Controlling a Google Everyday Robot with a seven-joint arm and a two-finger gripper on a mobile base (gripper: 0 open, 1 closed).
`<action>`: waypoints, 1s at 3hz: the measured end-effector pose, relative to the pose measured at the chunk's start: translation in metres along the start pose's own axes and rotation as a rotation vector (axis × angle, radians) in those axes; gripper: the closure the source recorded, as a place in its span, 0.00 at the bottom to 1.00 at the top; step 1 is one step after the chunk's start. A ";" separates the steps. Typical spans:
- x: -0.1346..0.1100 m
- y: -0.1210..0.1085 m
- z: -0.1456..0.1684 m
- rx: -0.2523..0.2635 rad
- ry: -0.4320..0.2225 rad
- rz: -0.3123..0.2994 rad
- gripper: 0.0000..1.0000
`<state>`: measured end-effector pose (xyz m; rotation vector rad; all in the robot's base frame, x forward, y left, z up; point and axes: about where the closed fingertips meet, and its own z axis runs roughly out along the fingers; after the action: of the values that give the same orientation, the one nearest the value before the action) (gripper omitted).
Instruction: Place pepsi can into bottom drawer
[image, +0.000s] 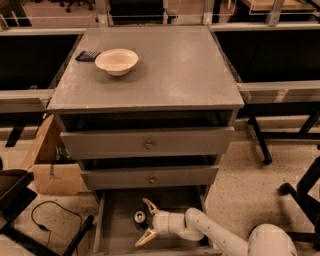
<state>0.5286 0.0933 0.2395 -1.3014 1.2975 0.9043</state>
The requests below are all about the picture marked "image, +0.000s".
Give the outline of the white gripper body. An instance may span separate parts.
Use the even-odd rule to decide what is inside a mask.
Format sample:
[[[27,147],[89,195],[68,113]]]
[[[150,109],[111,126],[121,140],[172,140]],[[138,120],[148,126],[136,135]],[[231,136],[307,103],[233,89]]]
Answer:
[[[176,234],[181,236],[185,231],[185,217],[183,213],[160,210],[154,214],[152,226],[157,234]]]

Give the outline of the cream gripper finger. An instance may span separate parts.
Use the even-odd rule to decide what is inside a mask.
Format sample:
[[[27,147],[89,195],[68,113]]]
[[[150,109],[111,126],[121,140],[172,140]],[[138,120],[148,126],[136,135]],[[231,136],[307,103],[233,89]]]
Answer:
[[[146,243],[150,242],[157,236],[157,232],[154,229],[148,228],[142,237],[135,243],[136,247],[141,247]]]
[[[151,200],[149,200],[147,198],[143,198],[142,201],[147,205],[151,215],[155,215],[159,212],[159,209],[156,207],[156,205]]]

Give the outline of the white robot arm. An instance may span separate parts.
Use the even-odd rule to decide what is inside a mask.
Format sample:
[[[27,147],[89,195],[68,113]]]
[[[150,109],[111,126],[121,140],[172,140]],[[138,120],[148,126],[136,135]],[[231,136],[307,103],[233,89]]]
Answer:
[[[289,235],[273,224],[258,225],[245,241],[199,209],[188,208],[184,213],[173,213],[158,209],[147,198],[142,201],[153,218],[151,228],[135,243],[136,247],[143,246],[157,235],[176,234],[189,241],[200,241],[206,236],[227,256],[298,256]]]

